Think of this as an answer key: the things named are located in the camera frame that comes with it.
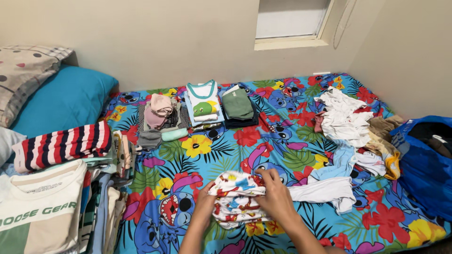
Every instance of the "bedsheet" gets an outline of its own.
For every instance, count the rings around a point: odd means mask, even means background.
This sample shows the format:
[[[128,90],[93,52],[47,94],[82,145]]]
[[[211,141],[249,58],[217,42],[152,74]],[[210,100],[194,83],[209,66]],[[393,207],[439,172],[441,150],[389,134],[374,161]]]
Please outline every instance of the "bedsheet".
[[[287,185],[306,182],[312,170],[332,161],[336,148],[313,131],[312,119],[324,107],[313,98],[328,86],[365,101],[374,116],[393,115],[375,94],[345,73],[222,84],[218,93],[235,85],[245,89],[256,103],[259,125],[195,132],[138,155],[115,253],[177,253],[199,190],[225,170],[250,173],[257,167],[276,168]],[[150,94],[175,97],[184,107],[185,90],[181,86],[113,94],[101,119],[136,143]],[[294,202],[322,245],[336,246],[349,254],[392,252],[428,245],[450,234],[450,223],[415,206],[411,202],[414,198],[397,181],[372,177],[358,166],[351,176],[357,199],[351,213],[339,216],[329,203]],[[296,253],[276,221],[225,230],[212,220],[202,248],[208,254]]]

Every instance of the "beige wall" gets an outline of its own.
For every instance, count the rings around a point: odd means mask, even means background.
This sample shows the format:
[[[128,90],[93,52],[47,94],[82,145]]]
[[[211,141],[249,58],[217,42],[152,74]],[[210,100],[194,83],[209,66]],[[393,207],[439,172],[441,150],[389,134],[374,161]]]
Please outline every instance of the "beige wall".
[[[358,0],[337,50],[254,51],[259,0],[4,0],[0,45],[72,47],[122,91],[312,75],[347,71],[383,4]]]
[[[389,0],[349,73],[404,119],[452,117],[452,1]]]

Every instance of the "pillowcase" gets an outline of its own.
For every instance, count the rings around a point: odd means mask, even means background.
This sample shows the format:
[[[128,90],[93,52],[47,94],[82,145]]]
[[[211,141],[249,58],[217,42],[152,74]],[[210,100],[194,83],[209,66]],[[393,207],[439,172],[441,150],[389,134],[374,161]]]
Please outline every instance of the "pillowcase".
[[[12,124],[27,98],[71,53],[62,47],[0,47],[0,126]]]
[[[0,166],[3,165],[13,153],[13,145],[27,139],[27,136],[15,131],[0,127]]]
[[[11,129],[33,138],[94,124],[118,81],[98,71],[61,65],[28,99]]]

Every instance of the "hand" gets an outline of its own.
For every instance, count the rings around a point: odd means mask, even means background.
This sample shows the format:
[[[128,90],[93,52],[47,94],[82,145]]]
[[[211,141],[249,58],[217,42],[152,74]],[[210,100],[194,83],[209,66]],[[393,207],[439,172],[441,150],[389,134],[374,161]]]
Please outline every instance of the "hand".
[[[255,172],[262,175],[267,189],[265,196],[254,198],[261,208],[283,228],[300,220],[300,216],[293,207],[289,190],[281,182],[276,169],[258,169]]]
[[[202,230],[201,234],[207,229],[210,223],[210,216],[213,212],[213,204],[215,202],[216,196],[208,195],[208,192],[213,181],[209,182],[199,191],[198,199],[196,201],[195,210],[192,215],[190,226],[198,227]]]

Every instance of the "window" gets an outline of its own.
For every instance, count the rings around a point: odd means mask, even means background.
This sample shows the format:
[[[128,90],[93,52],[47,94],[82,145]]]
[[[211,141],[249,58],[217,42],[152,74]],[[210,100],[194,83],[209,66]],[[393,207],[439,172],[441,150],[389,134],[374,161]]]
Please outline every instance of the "window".
[[[255,50],[328,45],[321,40],[330,16],[346,0],[260,0]]]

